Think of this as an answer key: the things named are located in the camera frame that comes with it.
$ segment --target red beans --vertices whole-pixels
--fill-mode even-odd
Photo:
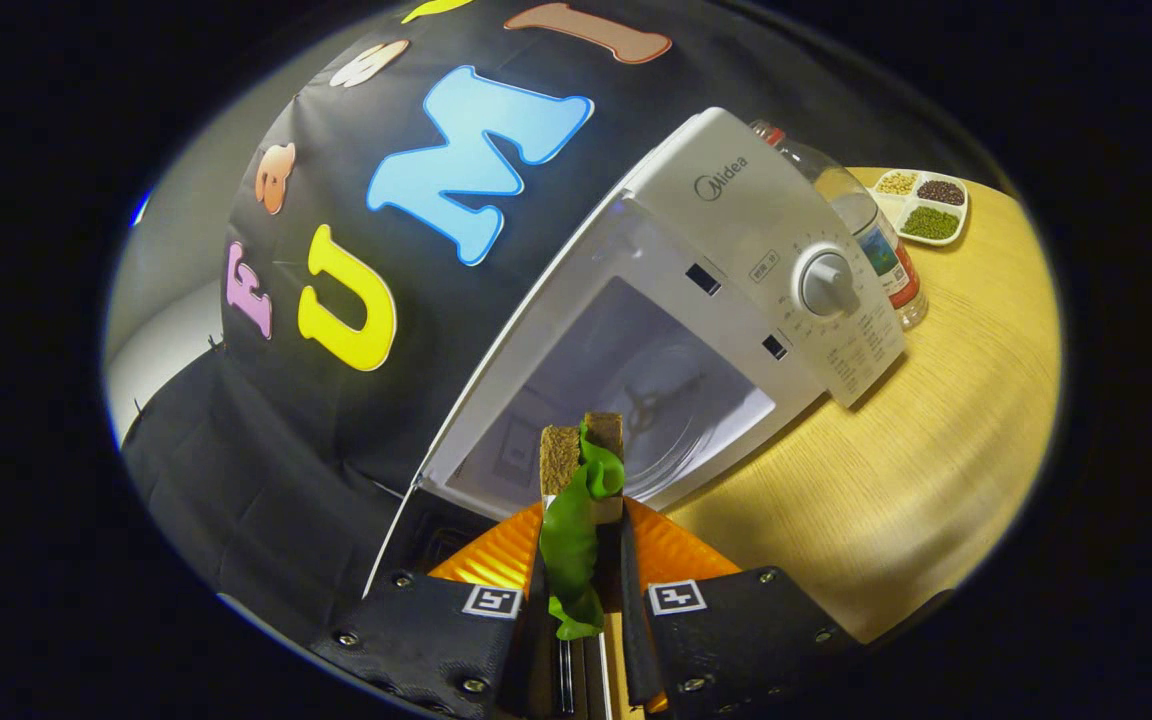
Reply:
[[[945,181],[927,181],[918,185],[918,196],[924,200],[947,202],[950,205],[963,205],[965,197],[958,185]]]

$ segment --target microwave dial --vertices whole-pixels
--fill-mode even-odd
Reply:
[[[838,252],[817,255],[799,279],[799,296],[803,306],[828,318],[832,314],[850,314],[861,306],[861,297],[852,286],[851,265]]]

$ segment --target microwave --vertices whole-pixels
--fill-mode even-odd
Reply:
[[[835,210],[727,109],[590,211],[471,374],[412,488],[503,520],[540,500],[545,425],[621,414],[626,493],[666,509],[904,350]]]

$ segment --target letter cutout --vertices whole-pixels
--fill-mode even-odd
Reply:
[[[469,5],[473,0],[429,0],[429,3],[423,3],[420,8],[416,8],[411,13],[407,14],[401,24],[407,24],[420,17],[420,15],[437,15],[439,13],[446,13],[448,10],[454,10],[460,8],[461,5]]]
[[[494,205],[470,210],[447,194],[518,195],[522,177],[488,138],[515,143],[522,161],[548,162],[594,113],[578,94],[558,100],[479,77],[462,65],[425,96],[425,114],[447,145],[394,152],[380,161],[367,187],[367,209],[403,210],[456,243],[465,265],[486,258],[505,227]]]
[[[301,305],[296,313],[302,336],[319,341],[346,365],[362,372],[382,365],[389,357],[394,333],[397,332],[397,308],[384,279],[333,242],[332,228],[327,225],[319,225],[314,240],[310,241],[308,266],[311,274],[326,270],[349,290],[357,293],[358,300],[367,306],[367,319],[361,329],[349,327],[320,305],[314,288],[306,286],[301,291]]]
[[[271,215],[283,209],[283,197],[287,195],[287,176],[296,164],[296,143],[275,145],[265,151],[260,167],[256,168],[256,199],[264,202],[265,210]]]
[[[408,45],[411,43],[407,40],[391,41],[388,45],[381,41],[380,45],[362,51],[357,58],[349,60],[346,67],[335,71],[332,79],[328,81],[328,85],[333,88],[362,85],[382,70],[386,65],[392,63],[394,58],[402,55]]]
[[[658,32],[642,32],[622,26],[608,18],[573,10],[568,3],[545,3],[526,9],[508,18],[506,29],[543,26],[582,40],[602,45],[612,51],[613,58],[627,65],[647,63],[666,53],[673,40]]]
[[[256,291],[260,290],[260,279],[256,276],[256,270],[251,270],[251,266],[238,264],[242,259],[243,247],[237,241],[230,242],[228,272],[225,273],[225,302],[242,310],[242,313],[260,328],[265,340],[270,340],[274,318],[273,301],[270,300],[268,293],[260,297],[256,296]]]

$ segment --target microwave window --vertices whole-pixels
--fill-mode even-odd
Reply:
[[[448,479],[502,511],[540,500],[545,425],[621,414],[626,495],[647,501],[774,404],[684,325],[614,276],[577,316]]]

